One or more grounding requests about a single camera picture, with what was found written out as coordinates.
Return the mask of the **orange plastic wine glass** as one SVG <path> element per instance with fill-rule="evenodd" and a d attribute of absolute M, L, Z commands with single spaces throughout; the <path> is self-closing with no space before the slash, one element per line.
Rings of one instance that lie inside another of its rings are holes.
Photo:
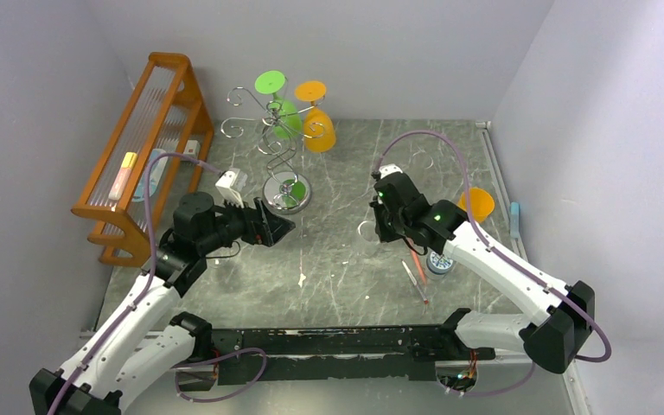
<path fill-rule="evenodd" d="M 309 80 L 295 90 L 295 97 L 310 104 L 304 112 L 303 141 L 307 150 L 323 153 L 336 143 L 335 129 L 329 115 L 319 108 L 326 96 L 327 87 L 319 80 Z"/>

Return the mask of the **green plastic wine glass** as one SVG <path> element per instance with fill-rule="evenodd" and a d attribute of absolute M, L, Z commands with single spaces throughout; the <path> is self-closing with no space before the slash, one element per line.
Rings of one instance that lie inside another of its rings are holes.
<path fill-rule="evenodd" d="M 281 139 L 296 138 L 302 130 L 302 120 L 296 106 L 283 96 L 286 87 L 287 79 L 278 70 L 263 72 L 254 82 L 257 93 L 271 98 L 266 110 L 272 119 L 274 134 Z"/>

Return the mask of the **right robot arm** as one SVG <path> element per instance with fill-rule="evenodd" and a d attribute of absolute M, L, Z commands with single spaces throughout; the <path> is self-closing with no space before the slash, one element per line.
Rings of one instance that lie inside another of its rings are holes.
<path fill-rule="evenodd" d="M 594 330 L 595 291 L 529 264 L 452 201 L 429 203 L 397 166 L 387 165 L 372 177 L 376 195 L 370 206 L 380 241 L 411 241 L 464 265 L 519 309 L 506 315 L 457 310 L 442 326 L 444 353 L 459 359 L 472 348 L 500 348 L 526 354 L 548 372 L 564 373 Z"/>

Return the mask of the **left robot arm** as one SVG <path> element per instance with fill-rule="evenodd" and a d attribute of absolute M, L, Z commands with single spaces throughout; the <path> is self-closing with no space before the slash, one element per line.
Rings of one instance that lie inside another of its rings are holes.
<path fill-rule="evenodd" d="M 239 241 L 274 246 L 295 229 L 259 198 L 253 202 L 218 206 L 205 192 L 184 195 L 119 307 L 59 369 L 42 369 L 29 382 L 34 412 L 121 414 L 175 365 L 215 361 L 211 323 L 188 312 L 141 343 L 205 272 L 212 252 Z"/>

